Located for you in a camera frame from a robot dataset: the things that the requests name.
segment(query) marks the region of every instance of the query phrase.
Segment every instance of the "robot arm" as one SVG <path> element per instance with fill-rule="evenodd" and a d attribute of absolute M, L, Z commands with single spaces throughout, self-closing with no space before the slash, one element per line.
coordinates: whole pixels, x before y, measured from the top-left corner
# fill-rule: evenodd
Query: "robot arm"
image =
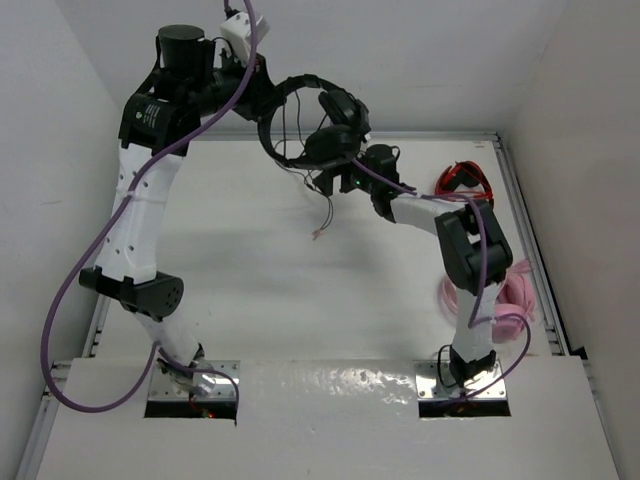
<path fill-rule="evenodd" d="M 369 147 L 358 163 L 386 180 L 407 188 L 400 183 L 398 156 L 388 145 Z M 472 243 L 479 233 L 475 215 L 469 206 L 439 199 L 424 199 L 416 195 L 401 194 L 387 183 L 371 177 L 354 164 L 325 171 L 314 180 L 315 185 L 327 196 L 333 194 L 334 178 L 339 176 L 340 192 L 358 189 L 368 193 L 375 211 L 386 220 L 412 225 L 436 235 L 445 271 L 456 286 L 458 295 L 458 319 L 456 334 L 451 346 L 450 370 L 458 386 L 490 369 L 496 358 L 493 350 L 492 324 L 470 322 L 478 300 L 481 270 L 480 242 Z M 487 277 L 475 318 L 493 318 L 499 284 L 505 279 L 506 270 L 513 262 L 509 244 L 487 201 L 476 202 L 482 216 L 487 239 Z"/>
<path fill-rule="evenodd" d="M 154 68 L 124 110 L 114 208 L 129 194 L 128 185 L 152 155 L 197 129 L 202 117 L 216 112 L 233 95 L 246 69 L 245 17 L 246 14 L 230 12 L 221 28 L 230 51 L 223 51 L 220 68 L 213 68 L 215 40 L 205 39 L 201 29 L 177 25 L 160 30 Z M 261 38 L 268 26 L 262 17 L 258 24 L 262 25 Z M 304 87 L 325 90 L 319 100 L 332 126 L 313 134 L 303 155 L 289 160 L 277 154 L 271 144 L 271 120 L 287 95 Z M 249 86 L 234 111 L 258 123 L 261 144 L 277 162 L 321 170 L 314 183 L 325 195 L 333 194 L 333 180 L 340 176 L 341 192 L 354 189 L 367 192 L 375 211 L 383 218 L 437 235 L 445 269 L 458 288 L 460 311 L 451 349 L 451 373 L 462 386 L 465 380 L 493 365 L 491 325 L 483 323 L 474 328 L 469 325 L 480 273 L 479 246 L 469 239 L 478 233 L 475 218 L 461 204 L 400 195 L 351 163 L 357 156 L 368 168 L 399 183 L 397 157 L 391 147 L 374 145 L 360 154 L 370 131 L 368 110 L 362 102 L 313 75 L 294 77 L 274 86 L 264 57 L 258 55 Z M 184 284 L 156 268 L 156 242 L 169 189 L 187 152 L 188 145 L 176 150 L 152 167 L 138 184 L 130 208 L 106 239 L 93 268 L 81 272 L 80 283 L 119 301 L 177 363 L 192 366 L 204 356 L 202 347 L 183 323 L 171 317 L 182 299 Z M 493 315 L 498 283 L 511 264 L 511 251 L 490 205 L 484 202 L 478 207 L 489 239 L 489 271 L 478 312 L 481 318 Z"/>

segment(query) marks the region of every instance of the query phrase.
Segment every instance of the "wire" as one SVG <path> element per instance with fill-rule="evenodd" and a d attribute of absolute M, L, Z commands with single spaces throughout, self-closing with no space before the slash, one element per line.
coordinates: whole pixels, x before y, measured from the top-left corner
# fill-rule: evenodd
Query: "wire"
<path fill-rule="evenodd" d="M 484 323 L 484 322 L 489 322 L 493 320 L 493 318 L 483 318 L 481 320 L 478 321 L 478 324 L 480 323 Z M 496 378 L 493 382 L 491 382 L 489 385 L 482 387 L 478 390 L 474 390 L 473 392 L 470 392 L 468 394 L 463 394 L 462 396 L 458 397 L 458 398 L 452 398 L 451 400 L 443 400 L 442 402 L 438 402 L 441 405 L 448 405 L 448 404 L 456 404 L 459 402 L 466 402 L 472 398 L 477 397 L 478 395 L 483 394 L 484 392 L 486 392 L 487 390 L 489 390 L 490 388 L 494 387 L 495 385 L 497 385 L 499 382 L 503 381 L 505 378 L 507 378 L 511 372 L 513 372 L 518 365 L 520 365 L 520 363 L 522 363 L 522 360 L 524 360 L 524 357 L 527 356 L 527 353 L 529 352 L 529 348 L 531 347 L 531 339 L 532 339 L 532 332 L 531 332 L 531 327 L 529 326 L 529 322 L 527 322 L 527 319 L 524 318 L 522 315 L 519 315 L 517 313 L 511 313 L 508 315 L 502 315 L 501 317 L 496 317 L 496 320 L 498 322 L 502 322 L 505 320 L 517 320 L 519 322 L 521 322 L 526 331 L 527 331 L 527 340 L 526 343 L 524 345 L 524 348 L 522 349 L 522 352 L 520 352 L 520 355 L 518 355 L 518 358 L 516 358 L 516 360 L 511 364 L 511 366 L 506 369 L 505 371 L 502 372 L 502 375 L 500 375 L 498 378 Z"/>
<path fill-rule="evenodd" d="M 222 40 L 223 42 L 225 42 L 227 44 L 227 47 L 229 47 L 229 53 L 231 53 L 232 57 L 236 56 L 236 52 L 234 52 L 233 50 L 233 45 L 231 45 L 231 42 L 229 40 L 227 40 L 224 37 L 213 37 L 211 39 L 211 41 L 213 42 L 213 52 L 214 52 L 214 57 L 215 57 L 215 51 L 216 51 L 216 42 L 218 40 Z"/>
<path fill-rule="evenodd" d="M 293 93 L 296 95 L 296 100 L 298 102 L 298 111 L 296 112 L 296 124 L 298 125 L 298 140 L 300 141 L 300 145 L 302 145 L 302 153 L 304 153 L 306 146 L 302 141 L 302 128 L 300 128 L 300 112 L 302 110 L 302 104 L 300 102 L 300 95 L 298 95 L 298 91 L 295 90 Z"/>
<path fill-rule="evenodd" d="M 208 373 L 209 375 L 216 375 L 218 377 L 226 378 L 227 380 L 229 380 L 231 382 L 231 386 L 233 387 L 233 389 L 236 392 L 236 418 L 234 419 L 234 422 L 235 422 L 236 425 L 238 425 L 238 407 L 240 406 L 240 389 L 238 388 L 238 384 L 235 382 L 235 380 L 233 378 L 231 378 L 226 373 L 220 372 L 220 371 L 218 371 L 218 370 L 216 370 L 214 368 L 190 368 L 190 367 L 185 367 L 184 365 L 180 365 L 173 358 L 171 358 L 169 356 L 169 354 L 167 354 L 167 352 L 165 352 L 162 348 L 159 351 L 160 351 L 160 356 L 162 356 L 162 358 L 165 359 L 165 361 L 169 364 L 169 366 L 171 366 L 172 368 L 174 368 L 176 370 L 181 371 L 182 373 L 187 373 L 187 374 Z"/>
<path fill-rule="evenodd" d="M 396 162 L 398 161 L 398 159 L 400 158 L 400 154 L 402 153 L 402 150 L 400 150 L 400 147 L 397 145 L 392 145 L 391 146 L 391 150 L 396 150 L 398 153 L 396 153 Z"/>
<path fill-rule="evenodd" d="M 300 95 L 298 95 L 297 90 L 294 93 L 297 100 L 296 124 L 298 128 L 298 140 L 300 141 L 300 145 L 302 145 L 302 153 L 300 154 L 300 156 L 302 156 L 304 155 L 304 149 L 305 149 L 305 142 L 304 140 L 302 140 L 302 127 L 300 124 L 300 113 L 302 110 L 302 103 L 300 101 Z M 282 131 L 283 131 L 284 137 L 282 138 L 282 140 L 278 140 L 276 142 L 274 148 L 277 150 L 280 144 L 284 144 L 284 156 L 286 157 L 287 156 L 287 128 L 286 128 L 285 105 L 286 105 L 286 99 L 285 99 L 285 103 L 282 105 Z M 324 117 L 322 117 L 322 120 L 320 121 L 320 124 L 318 125 L 318 128 L 316 128 L 316 132 L 322 128 L 327 118 L 329 118 L 329 115 L 325 113 Z M 312 192 L 315 192 L 318 195 L 321 195 L 322 197 L 327 199 L 327 204 L 328 204 L 327 218 L 322 223 L 320 228 L 316 229 L 313 232 L 313 239 L 316 240 L 320 236 L 320 234 L 324 232 L 327 228 L 329 228 L 329 226 L 333 222 L 333 215 L 335 211 L 333 200 L 331 200 L 331 197 L 322 193 L 322 191 L 313 184 L 314 179 L 311 176 L 311 170 L 307 170 L 307 173 L 303 174 L 302 172 L 298 172 L 296 170 L 293 170 L 292 168 L 282 165 L 280 162 L 276 160 L 274 160 L 274 162 L 280 169 L 284 170 L 285 172 L 291 173 L 292 175 L 299 175 L 302 178 L 302 182 L 304 183 L 305 187 L 307 187 Z"/>
<path fill-rule="evenodd" d="M 438 372 L 438 380 L 440 380 L 440 385 L 442 385 L 444 388 L 453 388 L 456 386 L 455 382 L 451 385 L 447 385 L 446 383 L 444 383 L 444 380 L 442 378 L 442 352 L 444 352 L 446 348 L 451 348 L 451 345 L 443 345 L 442 347 L 440 347 L 440 350 L 438 350 L 438 360 L 436 361 L 436 371 Z"/>
<path fill-rule="evenodd" d="M 196 413 L 199 413 L 203 417 L 207 417 L 207 418 L 214 418 L 215 417 L 213 415 L 213 413 L 211 413 L 206 408 L 200 408 L 198 405 L 196 405 L 196 403 L 193 401 L 193 395 L 189 395 L 189 406 L 191 407 L 191 409 L 193 411 L 195 411 Z"/>
<path fill-rule="evenodd" d="M 147 163 L 145 163 L 142 166 L 142 168 L 140 168 L 138 170 L 138 173 L 134 176 L 133 180 L 131 181 L 131 184 L 129 185 L 129 189 L 127 191 L 127 196 L 122 200 L 122 203 L 120 203 L 120 206 L 116 209 L 115 213 L 109 219 L 109 221 L 104 226 L 104 228 L 100 231 L 98 236 L 93 240 L 91 245 L 89 245 L 89 248 L 87 248 L 87 250 L 82 254 L 82 256 L 80 257 L 78 262 L 73 266 L 73 268 L 71 269 L 69 274 L 66 276 L 66 278 L 62 282 L 62 285 L 60 286 L 60 288 L 56 292 L 56 295 L 54 296 L 53 301 L 51 302 L 51 306 L 49 307 L 49 311 L 47 313 L 47 318 L 45 319 L 45 322 L 44 322 L 44 327 L 43 327 L 43 330 L 42 330 L 42 337 L 40 339 L 40 369 L 42 370 L 42 376 L 44 377 L 44 381 L 45 381 L 47 387 L 49 388 L 49 390 L 51 391 L 51 394 L 60 403 L 62 403 L 66 407 L 69 407 L 69 408 L 71 408 L 73 410 L 77 410 L 79 412 L 84 412 L 84 413 L 101 413 L 101 412 L 108 412 L 110 410 L 113 410 L 114 408 L 119 407 L 124 402 L 129 400 L 129 398 L 131 398 L 133 396 L 133 394 L 136 392 L 136 390 L 138 390 L 140 388 L 140 385 L 142 385 L 142 383 L 144 381 L 144 378 L 146 377 L 146 375 L 151 370 L 151 366 L 153 365 L 153 357 L 154 357 L 154 355 L 156 353 L 156 349 L 158 347 L 157 344 L 155 344 L 155 343 L 153 344 L 153 346 L 151 348 L 151 354 L 149 356 L 150 360 L 147 363 L 147 367 L 148 368 L 145 368 L 145 371 L 143 372 L 144 376 L 141 377 L 141 379 L 138 380 L 138 382 L 136 382 L 136 384 L 134 385 L 132 390 L 129 393 L 127 393 L 127 395 L 125 395 L 124 397 L 122 397 L 121 399 L 119 399 L 119 400 L 117 400 L 117 401 L 115 401 L 113 403 L 110 403 L 108 405 L 103 405 L 101 407 L 88 407 L 88 406 L 76 403 L 76 402 L 74 402 L 73 400 L 71 400 L 70 398 L 68 398 L 68 397 L 66 397 L 64 395 L 62 390 L 60 390 L 58 388 L 58 386 L 56 385 L 55 379 L 53 378 L 53 375 L 51 374 L 50 362 L 49 362 L 49 340 L 51 338 L 51 331 L 53 329 L 53 322 L 55 320 L 58 308 L 60 307 L 60 304 L 62 303 L 62 299 L 63 299 L 65 293 L 67 292 L 67 290 L 69 290 L 69 287 L 73 283 L 75 277 L 80 273 L 80 270 L 82 270 L 84 265 L 89 261 L 89 259 L 96 252 L 96 250 L 98 250 L 98 248 L 100 247 L 100 245 L 102 244 L 104 239 L 107 237 L 107 234 L 109 233 L 109 231 L 113 228 L 113 226 L 122 217 L 123 213 L 127 209 L 127 206 L 131 203 L 131 201 L 133 199 L 133 195 L 135 195 L 136 188 L 138 187 L 138 185 L 140 184 L 140 182 L 142 181 L 144 176 L 147 174 L 147 172 L 155 164 L 157 164 L 160 160 L 162 160 L 164 157 L 166 157 L 167 155 L 172 154 L 173 152 L 175 152 L 179 148 L 187 145 L 190 141 L 192 141 L 198 135 L 200 135 L 201 133 L 205 132 L 206 130 L 211 128 L 213 125 L 215 125 L 224 115 L 226 115 L 226 113 L 229 110 L 231 110 L 235 106 L 235 104 L 238 102 L 238 100 L 240 99 L 240 97 L 244 93 L 244 90 L 247 88 L 247 85 L 249 84 L 249 81 L 251 80 L 251 76 L 253 74 L 253 69 L 254 69 L 255 62 L 256 62 L 256 55 L 257 55 L 257 51 L 258 51 L 258 49 L 257 49 L 257 46 L 258 46 L 257 38 L 258 38 L 258 36 L 255 34 L 255 32 L 256 32 L 256 15 L 255 15 L 255 12 L 253 10 L 253 6 L 251 5 L 251 0 L 242 0 L 242 1 L 244 2 L 244 5 L 245 5 L 245 7 L 247 9 L 247 14 L 249 15 L 249 24 L 250 24 L 250 27 L 251 27 L 251 33 L 252 34 L 251 34 L 251 39 L 250 39 L 251 40 L 251 46 L 250 46 L 249 61 L 247 62 L 247 68 L 246 68 L 245 73 L 244 73 L 244 75 L 242 77 L 242 80 L 240 81 L 240 84 L 238 85 L 238 89 L 231 96 L 231 98 L 227 101 L 227 103 L 212 118 L 210 118 L 207 122 L 205 122 L 200 127 L 195 129 L 193 132 L 189 133 L 188 135 L 186 135 L 185 137 L 181 138 L 177 142 L 173 143 L 172 145 L 169 145 L 167 148 L 165 148 L 162 151 L 158 152 L 156 155 L 151 157 L 147 161 Z"/>

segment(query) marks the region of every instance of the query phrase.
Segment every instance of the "metal mounting plate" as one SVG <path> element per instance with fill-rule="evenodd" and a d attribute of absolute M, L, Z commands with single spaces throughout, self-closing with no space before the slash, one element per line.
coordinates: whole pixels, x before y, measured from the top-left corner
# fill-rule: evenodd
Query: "metal mounting plate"
<path fill-rule="evenodd" d="M 456 402 L 462 390 L 456 385 L 447 388 L 438 379 L 438 362 L 436 360 L 420 360 L 414 362 L 416 371 L 416 389 L 420 417 L 485 417 L 509 416 L 507 390 L 504 380 L 473 397 L 470 401 Z M 441 362 L 442 380 L 446 385 L 454 384 L 449 373 L 449 362 Z M 476 376 L 465 383 L 465 390 L 473 392 L 490 385 L 502 375 L 502 368 L 496 362 L 493 369 Z"/>
<path fill-rule="evenodd" d="M 240 362 L 237 360 L 203 360 L 203 368 L 213 368 L 229 375 L 237 385 L 240 384 Z M 231 382 L 223 377 L 203 375 L 211 382 L 211 393 L 194 399 L 196 407 L 212 413 L 211 418 L 235 418 L 236 392 Z M 194 418 L 198 411 L 189 401 L 189 388 L 176 383 L 168 373 L 162 372 L 156 364 L 151 373 L 147 409 L 148 418 Z"/>

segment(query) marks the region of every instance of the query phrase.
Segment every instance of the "black bracket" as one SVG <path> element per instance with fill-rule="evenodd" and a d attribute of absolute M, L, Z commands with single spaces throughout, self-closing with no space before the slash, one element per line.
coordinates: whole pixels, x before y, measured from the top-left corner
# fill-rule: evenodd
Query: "black bracket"
<path fill-rule="evenodd" d="M 119 282 L 102 275 L 100 268 L 85 268 L 80 272 L 80 285 L 117 300 L 129 312 L 141 313 L 156 321 L 175 312 L 184 294 L 182 279 L 161 272 L 155 280 L 134 285 L 128 277 Z"/>
<path fill-rule="evenodd" d="M 150 148 L 155 155 L 200 126 L 197 106 L 174 105 L 150 94 L 135 93 L 124 107 L 118 138 L 122 148 L 133 143 Z M 185 156 L 188 145 L 174 155 Z"/>
<path fill-rule="evenodd" d="M 396 169 L 398 158 L 393 154 L 393 148 L 389 145 L 373 145 L 358 160 L 369 170 L 393 183 L 406 187 L 404 183 L 400 182 L 400 175 Z M 340 193 L 349 193 L 356 189 L 367 192 L 376 213 L 390 222 L 395 222 L 391 210 L 391 200 L 399 195 L 397 190 L 369 176 L 351 163 L 323 171 L 313 179 L 313 184 L 320 189 L 323 195 L 330 197 L 334 193 L 333 183 L 337 176 L 340 177 Z"/>
<path fill-rule="evenodd" d="M 236 64 L 234 64 L 232 58 L 222 58 L 223 68 L 232 70 L 234 65 Z M 236 78 L 242 77 L 244 68 L 238 69 L 237 66 L 235 68 L 237 71 Z M 240 100 L 236 103 L 235 107 L 233 107 L 233 111 L 247 121 L 257 122 L 261 116 L 277 108 L 272 105 L 275 94 L 276 88 L 269 78 L 267 60 L 262 55 L 257 54 L 256 65 L 253 75 L 251 75 L 251 80 L 249 80 L 247 89 L 244 91 L 242 97 L 240 97 Z"/>
<path fill-rule="evenodd" d="M 513 254 L 491 205 L 484 200 L 477 201 L 476 205 L 487 234 L 486 286 L 505 279 L 507 268 L 513 263 Z M 469 235 L 479 233 L 473 210 L 467 205 L 456 212 L 440 215 L 435 222 L 447 275 L 456 287 L 478 295 L 482 255 L 480 241 L 471 243 L 469 238 Z"/>
<path fill-rule="evenodd" d="M 464 387 L 464 382 L 493 367 L 496 363 L 496 352 L 495 350 L 491 350 L 488 355 L 479 360 L 465 362 L 462 357 L 458 355 L 458 352 L 451 347 L 450 358 L 449 372 L 451 372 L 451 376 L 456 381 L 456 384 L 462 388 Z"/>

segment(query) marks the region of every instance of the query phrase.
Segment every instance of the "white table surface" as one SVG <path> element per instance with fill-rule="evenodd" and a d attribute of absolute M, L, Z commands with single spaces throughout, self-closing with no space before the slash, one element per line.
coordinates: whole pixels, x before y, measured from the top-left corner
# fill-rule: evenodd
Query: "white table surface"
<path fill-rule="evenodd" d="M 402 181 L 425 192 L 455 162 L 480 165 L 514 261 L 523 258 L 491 142 L 384 143 L 402 149 Z M 277 168 L 258 142 L 192 143 L 171 190 L 158 268 L 184 280 L 174 315 L 207 357 L 422 359 L 451 343 L 454 320 L 438 302 L 437 239 L 378 217 L 363 192 L 333 199 L 333 223 L 313 241 L 326 200 Z M 530 355 L 548 356 L 541 316 L 536 309 Z M 524 334 L 498 352 L 512 358 L 523 343 Z M 98 356 L 142 359 L 148 347 L 142 327 L 112 302 Z"/>
<path fill-rule="evenodd" d="M 65 393 L 104 404 L 139 362 L 73 363 Z M 527 358 L 511 417 L 419 419 L 403 360 L 244 361 L 238 427 L 143 418 L 147 384 L 100 415 L 58 410 L 39 480 L 614 480 L 577 357 Z"/>
<path fill-rule="evenodd" d="M 522 258 L 491 143 L 389 143 L 402 148 L 402 179 L 425 191 L 455 161 L 480 164 Z M 242 361 L 238 427 L 143 418 L 147 380 L 106 414 L 61 407 L 39 480 L 617 478 L 581 361 L 550 356 L 539 309 L 530 356 L 506 380 L 511 417 L 420 420 L 410 359 L 454 332 L 437 301 L 437 240 L 387 223 L 353 192 L 335 198 L 334 224 L 314 242 L 325 201 L 260 152 L 255 142 L 192 145 L 158 255 L 185 280 L 176 314 L 208 356 Z M 65 393 L 113 401 L 149 343 L 113 303 L 97 357 L 74 361 Z M 505 363 L 521 346 L 499 347 Z"/>

